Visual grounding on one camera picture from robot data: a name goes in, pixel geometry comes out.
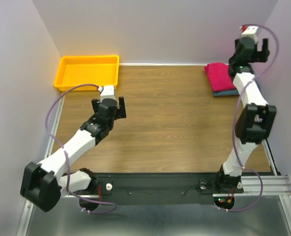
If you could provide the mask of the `pink t shirt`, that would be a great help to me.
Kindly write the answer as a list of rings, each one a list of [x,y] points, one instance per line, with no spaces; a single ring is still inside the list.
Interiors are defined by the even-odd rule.
[[[222,62],[209,63],[204,67],[213,92],[236,90],[228,74],[228,65]]]

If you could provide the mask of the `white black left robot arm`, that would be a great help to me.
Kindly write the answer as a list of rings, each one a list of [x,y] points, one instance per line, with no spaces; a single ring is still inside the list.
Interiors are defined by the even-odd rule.
[[[101,192],[97,176],[86,168],[75,173],[70,166],[84,153],[98,145],[113,129],[114,121],[126,118],[125,100],[92,100],[94,114],[75,135],[42,161],[30,162],[24,169],[20,194],[43,212],[50,211],[61,197],[83,190]]]

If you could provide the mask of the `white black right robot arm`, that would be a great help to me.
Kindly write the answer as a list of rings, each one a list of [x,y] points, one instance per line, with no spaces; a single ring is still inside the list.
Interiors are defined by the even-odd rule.
[[[228,74],[239,93],[237,104],[243,106],[243,111],[234,115],[233,149],[214,180],[220,192],[242,188],[241,175],[248,158],[268,138],[276,117],[277,108],[262,96],[251,66],[255,62],[267,62],[268,45],[269,40],[264,38],[258,51],[254,38],[242,36],[235,40],[235,52],[228,61]]]

